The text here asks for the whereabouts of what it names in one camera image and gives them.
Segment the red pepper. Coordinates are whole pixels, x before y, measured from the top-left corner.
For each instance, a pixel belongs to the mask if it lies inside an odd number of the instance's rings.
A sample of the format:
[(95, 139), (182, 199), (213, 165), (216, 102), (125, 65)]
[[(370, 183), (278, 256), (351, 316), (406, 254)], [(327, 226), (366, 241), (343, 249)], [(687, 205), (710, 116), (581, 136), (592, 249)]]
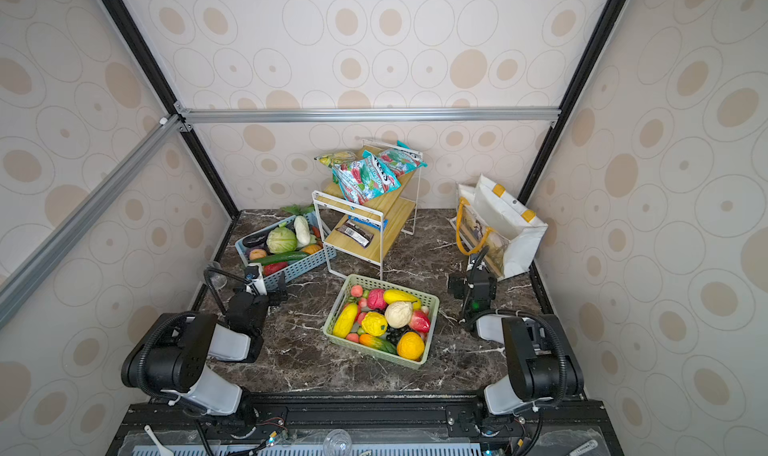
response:
[(273, 263), (263, 267), (263, 276), (269, 277), (283, 269), (287, 268), (289, 264), (287, 262)]

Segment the green orange papaya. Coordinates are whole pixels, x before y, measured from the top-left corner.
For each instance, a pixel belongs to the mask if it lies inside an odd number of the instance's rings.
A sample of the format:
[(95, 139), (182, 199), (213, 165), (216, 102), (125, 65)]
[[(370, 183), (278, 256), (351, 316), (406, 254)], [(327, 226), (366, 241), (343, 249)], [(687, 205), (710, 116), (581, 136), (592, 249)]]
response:
[(391, 355), (397, 354), (396, 347), (392, 343), (390, 343), (386, 339), (381, 339), (371, 334), (360, 335), (359, 343), (366, 348), (380, 351), (386, 354), (391, 354)]

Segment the green plastic fruit basket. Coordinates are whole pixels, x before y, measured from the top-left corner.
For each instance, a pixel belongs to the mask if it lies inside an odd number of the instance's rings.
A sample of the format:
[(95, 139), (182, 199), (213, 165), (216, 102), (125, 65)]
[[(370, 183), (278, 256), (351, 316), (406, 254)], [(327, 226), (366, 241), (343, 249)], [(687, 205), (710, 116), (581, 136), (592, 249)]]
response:
[[(356, 284), (359, 284), (364, 289), (368, 289), (368, 290), (372, 290), (372, 289), (401, 290), (401, 291), (404, 291), (405, 293), (415, 296), (417, 299), (421, 301), (422, 306), (427, 307), (431, 328), (426, 334), (425, 352), (419, 358), (418, 361), (410, 361), (398, 355), (389, 354), (387, 352), (369, 348), (359, 343), (354, 343), (344, 338), (334, 336), (332, 334), (333, 325), (336, 323), (338, 317), (341, 315), (342, 310), (344, 309), (345, 303), (347, 302), (348, 298), (351, 296), (352, 286)], [(373, 358), (381, 359), (384, 361), (388, 361), (390, 363), (393, 363), (399, 366), (417, 370), (417, 369), (420, 369), (428, 359), (428, 354), (431, 348), (431, 344), (432, 344), (432, 340), (435, 332), (433, 327), (437, 322), (437, 314), (438, 314), (439, 308), (440, 308), (440, 299), (437, 296), (416, 291), (404, 286), (395, 285), (393, 283), (377, 280), (374, 278), (361, 276), (358, 274), (352, 274), (346, 278), (344, 284), (341, 287), (341, 290), (339, 291), (338, 296), (334, 301), (333, 306), (331, 307), (331, 310), (323, 326), (323, 334), (332, 344), (335, 344), (337, 346), (344, 347), (353, 351), (357, 351), (361, 354), (371, 356)]]

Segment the clear plastic cup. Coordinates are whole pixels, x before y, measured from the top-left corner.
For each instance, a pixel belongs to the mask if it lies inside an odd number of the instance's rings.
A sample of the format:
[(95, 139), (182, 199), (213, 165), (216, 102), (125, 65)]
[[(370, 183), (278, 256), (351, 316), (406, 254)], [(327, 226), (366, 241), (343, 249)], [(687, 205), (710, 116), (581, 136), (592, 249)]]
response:
[[(214, 268), (214, 269), (221, 269), (221, 265), (218, 262), (216, 262), (216, 261), (211, 261), (209, 263), (209, 267), (210, 268)], [(221, 275), (221, 274), (213, 273), (210, 276), (210, 279), (211, 279), (213, 287), (217, 291), (221, 291), (227, 285), (227, 278), (225, 276)]]

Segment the blue snack packet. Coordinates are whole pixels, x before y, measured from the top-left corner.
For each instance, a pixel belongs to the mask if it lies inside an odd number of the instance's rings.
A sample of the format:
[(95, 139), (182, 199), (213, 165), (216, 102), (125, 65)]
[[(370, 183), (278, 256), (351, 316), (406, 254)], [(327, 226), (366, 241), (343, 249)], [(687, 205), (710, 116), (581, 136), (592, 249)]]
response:
[(349, 216), (348, 220), (356, 225), (364, 225), (370, 227), (375, 231), (385, 231), (388, 225), (388, 220), (383, 221), (368, 221), (355, 216)]

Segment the orange round fruit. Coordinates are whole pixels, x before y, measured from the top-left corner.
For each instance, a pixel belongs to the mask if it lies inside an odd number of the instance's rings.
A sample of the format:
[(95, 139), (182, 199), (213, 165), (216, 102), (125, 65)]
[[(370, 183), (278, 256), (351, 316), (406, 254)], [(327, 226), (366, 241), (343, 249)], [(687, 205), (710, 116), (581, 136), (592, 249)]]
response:
[(396, 346), (398, 356), (409, 361), (420, 361), (425, 349), (424, 340), (416, 332), (405, 333)]

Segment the beige round melon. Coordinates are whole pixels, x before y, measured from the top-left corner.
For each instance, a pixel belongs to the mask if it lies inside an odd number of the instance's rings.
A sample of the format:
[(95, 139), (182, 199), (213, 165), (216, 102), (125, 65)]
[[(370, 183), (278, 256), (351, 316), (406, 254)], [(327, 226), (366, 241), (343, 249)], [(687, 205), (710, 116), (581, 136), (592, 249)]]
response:
[(410, 324), (413, 316), (413, 304), (403, 301), (391, 303), (386, 308), (384, 316), (391, 328), (406, 327)]

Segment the white radish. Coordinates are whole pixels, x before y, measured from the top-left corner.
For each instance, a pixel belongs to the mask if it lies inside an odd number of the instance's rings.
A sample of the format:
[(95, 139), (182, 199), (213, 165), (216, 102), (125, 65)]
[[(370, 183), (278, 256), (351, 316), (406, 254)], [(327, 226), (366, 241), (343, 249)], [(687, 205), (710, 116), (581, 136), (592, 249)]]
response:
[(297, 216), (294, 219), (294, 232), (297, 239), (297, 246), (303, 248), (309, 246), (313, 242), (313, 233), (310, 229), (310, 225), (304, 216)]

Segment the white grocery tote bag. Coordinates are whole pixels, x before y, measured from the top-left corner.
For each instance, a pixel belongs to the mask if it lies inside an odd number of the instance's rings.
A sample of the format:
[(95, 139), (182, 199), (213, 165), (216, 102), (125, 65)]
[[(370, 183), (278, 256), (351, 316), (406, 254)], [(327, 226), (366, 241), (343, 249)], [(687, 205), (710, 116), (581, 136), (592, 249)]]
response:
[(547, 223), (502, 185), (482, 176), (475, 186), (459, 185), (456, 217), (451, 220), (461, 254), (484, 262), (499, 280), (529, 271), (548, 229)]

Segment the green cabbage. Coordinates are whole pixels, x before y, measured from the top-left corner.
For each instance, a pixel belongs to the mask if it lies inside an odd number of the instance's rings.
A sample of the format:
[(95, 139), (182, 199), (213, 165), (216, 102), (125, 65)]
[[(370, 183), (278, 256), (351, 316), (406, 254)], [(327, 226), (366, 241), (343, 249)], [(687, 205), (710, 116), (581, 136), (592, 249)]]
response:
[(280, 226), (269, 232), (266, 246), (273, 255), (291, 253), (298, 248), (298, 238), (291, 229)]

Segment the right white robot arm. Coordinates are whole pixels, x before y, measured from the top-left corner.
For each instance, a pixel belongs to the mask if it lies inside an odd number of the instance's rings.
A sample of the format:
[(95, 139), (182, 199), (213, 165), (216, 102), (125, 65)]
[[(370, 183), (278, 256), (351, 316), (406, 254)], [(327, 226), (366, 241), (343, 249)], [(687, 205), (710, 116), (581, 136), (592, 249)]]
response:
[(487, 253), (471, 255), (467, 272), (448, 278), (449, 292), (462, 303), (462, 327), (504, 349), (506, 375), (483, 389), (487, 411), (518, 415), (581, 395), (584, 375), (556, 316), (492, 307), (497, 278), (485, 263)]

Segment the teal pink snack bag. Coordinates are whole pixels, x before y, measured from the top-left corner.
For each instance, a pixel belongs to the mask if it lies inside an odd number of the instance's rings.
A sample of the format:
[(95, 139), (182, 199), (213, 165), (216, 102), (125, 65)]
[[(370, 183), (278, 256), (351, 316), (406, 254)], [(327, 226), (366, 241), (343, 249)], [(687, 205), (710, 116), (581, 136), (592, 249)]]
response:
[(404, 146), (382, 150), (378, 155), (378, 159), (397, 178), (410, 174), (419, 168), (427, 167), (421, 156), (410, 152)]

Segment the leafy green vegetable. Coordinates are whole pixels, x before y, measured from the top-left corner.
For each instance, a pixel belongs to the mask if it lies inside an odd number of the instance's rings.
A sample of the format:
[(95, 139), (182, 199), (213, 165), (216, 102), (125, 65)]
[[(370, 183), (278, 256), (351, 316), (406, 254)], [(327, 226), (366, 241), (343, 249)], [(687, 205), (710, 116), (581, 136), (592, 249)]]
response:
[(282, 207), (281, 211), (291, 216), (305, 216), (307, 214), (314, 212), (314, 206), (313, 205), (307, 205), (307, 206), (290, 205), (290, 206)]

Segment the dark eggplant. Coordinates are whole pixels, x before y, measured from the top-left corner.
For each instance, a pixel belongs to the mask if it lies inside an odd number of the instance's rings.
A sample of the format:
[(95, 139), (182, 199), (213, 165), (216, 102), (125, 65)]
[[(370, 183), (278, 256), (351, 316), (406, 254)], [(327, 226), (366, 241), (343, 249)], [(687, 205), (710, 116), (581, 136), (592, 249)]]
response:
[(253, 234), (247, 236), (241, 240), (241, 244), (245, 248), (262, 247), (266, 244), (268, 234)]

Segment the dark snack bar packet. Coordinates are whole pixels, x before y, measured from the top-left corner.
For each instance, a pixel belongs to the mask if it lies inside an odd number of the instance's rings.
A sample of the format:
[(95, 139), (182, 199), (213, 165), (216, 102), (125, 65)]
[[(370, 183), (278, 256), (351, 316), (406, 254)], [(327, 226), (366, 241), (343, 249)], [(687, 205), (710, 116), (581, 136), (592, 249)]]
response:
[(343, 222), (339, 227), (335, 229), (335, 231), (354, 241), (362, 248), (367, 248), (374, 239), (374, 235), (372, 233), (367, 232), (349, 220)]

